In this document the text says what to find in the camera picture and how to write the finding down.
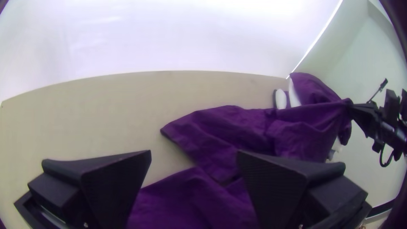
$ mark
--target purple cloth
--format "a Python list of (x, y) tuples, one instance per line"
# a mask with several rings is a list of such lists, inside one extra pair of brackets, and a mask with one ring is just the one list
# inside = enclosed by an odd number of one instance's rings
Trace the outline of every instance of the purple cloth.
[[(301, 105), (316, 103), (331, 103), (341, 101), (341, 98), (320, 79), (308, 73), (291, 73), (290, 78), (293, 81), (295, 92)], [(347, 145), (351, 136), (352, 127), (342, 126), (338, 132), (338, 138), (342, 145)]]
[(288, 109), (222, 106), (196, 111), (170, 122), (161, 133), (218, 182), (238, 175), (239, 149), (324, 162), (348, 123), (351, 101), (319, 103)]
[(0, 229), (6, 229), (6, 227), (4, 226), (3, 222), (0, 219)]
[(142, 188), (127, 229), (257, 229), (256, 216), (238, 179), (223, 187), (191, 168)]

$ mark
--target cable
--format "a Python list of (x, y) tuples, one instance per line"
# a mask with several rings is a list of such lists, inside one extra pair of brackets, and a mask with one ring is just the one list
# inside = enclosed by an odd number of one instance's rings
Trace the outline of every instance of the cable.
[(383, 146), (382, 150), (380, 151), (380, 166), (382, 166), (383, 168), (387, 167), (390, 165), (391, 159), (393, 158), (393, 152), (391, 152), (389, 159), (387, 160), (386, 163), (383, 164), (383, 151), (384, 151), (385, 147)]

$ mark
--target white object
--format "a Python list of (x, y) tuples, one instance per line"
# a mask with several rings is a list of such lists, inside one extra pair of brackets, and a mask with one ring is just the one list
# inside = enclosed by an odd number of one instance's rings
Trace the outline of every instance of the white object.
[(287, 107), (287, 95), (281, 89), (276, 90), (276, 107), (277, 109), (285, 109)]

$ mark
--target table surface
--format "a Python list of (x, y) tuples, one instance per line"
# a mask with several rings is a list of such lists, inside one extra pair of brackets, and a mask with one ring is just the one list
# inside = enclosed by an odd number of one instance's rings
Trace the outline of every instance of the table surface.
[(193, 163), (159, 130), (195, 110), (272, 106), (285, 79), (243, 73), (163, 71), (86, 78), (37, 89), (1, 104), (0, 217), (28, 228), (14, 202), (42, 173), (41, 161), (85, 159), (150, 149), (143, 186)]

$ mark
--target crumpled fabric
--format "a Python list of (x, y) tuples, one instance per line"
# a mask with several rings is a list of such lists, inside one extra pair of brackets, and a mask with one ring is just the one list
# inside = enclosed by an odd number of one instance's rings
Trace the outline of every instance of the crumpled fabric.
[(191, 168), (142, 188), (127, 229), (257, 229), (256, 215), (240, 178), (222, 186)]
[(236, 152), (325, 162), (338, 132), (350, 122), (347, 99), (288, 109), (222, 106), (170, 122), (161, 133), (218, 182), (237, 176)]
[[(317, 94), (311, 97), (321, 101)], [(170, 122), (161, 133), (196, 167), (142, 188), (127, 228), (257, 229), (237, 151), (324, 162), (338, 133), (349, 126), (350, 104), (345, 99), (281, 110), (222, 106)]]
[[(308, 73), (291, 73), (295, 92), (302, 105), (316, 103), (338, 102), (342, 99), (316, 76)], [(338, 138), (342, 145), (347, 145), (351, 136), (352, 126), (343, 126), (338, 132)]]

